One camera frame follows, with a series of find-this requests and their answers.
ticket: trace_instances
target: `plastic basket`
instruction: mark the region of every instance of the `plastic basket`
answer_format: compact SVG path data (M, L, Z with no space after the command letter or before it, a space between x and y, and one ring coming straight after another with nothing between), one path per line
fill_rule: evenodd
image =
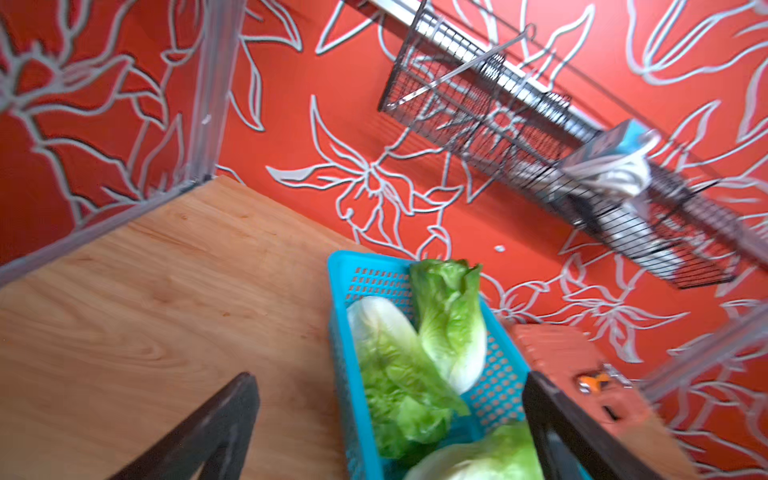
M346 308L364 296L383 296L413 322L408 271L411 263L346 251L335 252L328 259L333 295L330 341L347 468L352 480L396 480L405 472L396 463L380 458L376 449ZM454 419L444 445L474 442L499 425L525 418L521 394L530 369L485 302L481 301L481 309L488 329L485 371L472 390L462 396L471 415Z

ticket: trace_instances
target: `lettuce leaf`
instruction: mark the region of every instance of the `lettuce leaf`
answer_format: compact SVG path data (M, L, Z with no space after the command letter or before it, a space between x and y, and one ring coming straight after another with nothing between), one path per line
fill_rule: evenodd
M480 311L480 272L466 260L423 260L410 267L419 339L440 376L459 394L482 375L488 334Z
M422 450L448 435L454 413L469 415L395 304L367 296L347 316L380 456Z

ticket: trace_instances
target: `orange container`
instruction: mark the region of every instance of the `orange container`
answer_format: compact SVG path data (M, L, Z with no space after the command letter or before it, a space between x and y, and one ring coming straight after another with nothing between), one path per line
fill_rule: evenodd
M613 436L652 415L641 394L628 387L582 331L571 326L514 325L512 341L531 370L545 374Z

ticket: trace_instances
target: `lettuce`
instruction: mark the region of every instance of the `lettuce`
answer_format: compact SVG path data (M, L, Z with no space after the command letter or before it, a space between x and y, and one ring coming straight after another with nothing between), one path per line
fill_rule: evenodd
M527 422L498 427L479 442L433 452L405 480L543 480Z
M347 318L380 456L421 452L448 435L455 412L469 415L394 303L367 296L347 309Z
M410 267L419 339L440 376L459 394L482 375L488 334L480 311L482 265L423 260Z

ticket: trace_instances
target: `wall mural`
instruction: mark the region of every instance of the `wall mural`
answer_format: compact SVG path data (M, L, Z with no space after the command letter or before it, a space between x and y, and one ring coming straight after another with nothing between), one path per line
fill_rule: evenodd
M3 3L0 264L188 178L206 8L204 0Z
M768 236L765 2L473 1L513 25L534 22L539 42L671 134L678 145L656 161L692 184L709 180L700 164L716 167L725 180L710 196ZM467 2L434 3L498 39L493 18ZM635 379L766 297L755 268L674 290L379 114L405 33L368 2L249 0L221 173L380 253L483 263L500 318L577 326ZM602 108L547 51L515 48L542 84ZM501 105L492 115L515 127ZM768 476L766 354L741 352L657 406L706 478Z

